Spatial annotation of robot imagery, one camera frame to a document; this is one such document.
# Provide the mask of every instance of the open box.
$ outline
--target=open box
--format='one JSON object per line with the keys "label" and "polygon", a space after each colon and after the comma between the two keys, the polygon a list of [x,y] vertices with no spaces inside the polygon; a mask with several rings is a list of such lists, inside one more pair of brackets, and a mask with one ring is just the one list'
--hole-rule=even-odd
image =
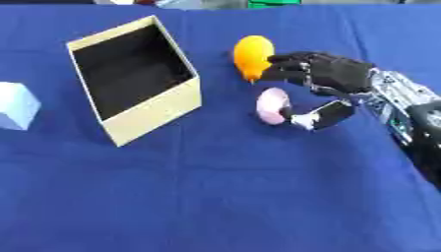
{"label": "open box", "polygon": [[67,47],[97,120],[118,147],[201,106],[198,73],[155,16]]}

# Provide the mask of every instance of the orange ball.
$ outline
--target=orange ball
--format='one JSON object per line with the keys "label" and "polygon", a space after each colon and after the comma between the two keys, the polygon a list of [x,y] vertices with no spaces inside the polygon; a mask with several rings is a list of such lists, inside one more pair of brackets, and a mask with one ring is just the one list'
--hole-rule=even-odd
{"label": "orange ball", "polygon": [[262,72],[271,66],[268,57],[274,55],[273,44],[260,35],[249,35],[240,39],[234,46],[234,64],[245,80],[253,83],[259,80]]}

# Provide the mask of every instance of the blue tablecloth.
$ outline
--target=blue tablecloth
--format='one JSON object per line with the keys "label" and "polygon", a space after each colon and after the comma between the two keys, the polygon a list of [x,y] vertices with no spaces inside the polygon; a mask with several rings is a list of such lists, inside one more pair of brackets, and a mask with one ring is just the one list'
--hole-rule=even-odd
{"label": "blue tablecloth", "polygon": [[[228,51],[261,34],[404,72],[441,93],[441,7],[254,11],[1,6],[0,81],[42,101],[28,132],[0,131],[0,251],[440,251],[441,195],[360,108],[310,134],[253,114],[263,87]],[[201,74],[203,107],[117,149],[95,121],[65,42],[155,14]]]}

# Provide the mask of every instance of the pink object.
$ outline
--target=pink object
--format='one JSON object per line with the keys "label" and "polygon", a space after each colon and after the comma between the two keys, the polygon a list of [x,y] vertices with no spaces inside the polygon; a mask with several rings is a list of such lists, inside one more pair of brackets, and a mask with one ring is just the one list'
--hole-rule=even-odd
{"label": "pink object", "polygon": [[278,88],[265,90],[257,98],[256,111],[259,117],[266,123],[277,125],[284,122],[280,111],[283,107],[289,106],[289,97]]}

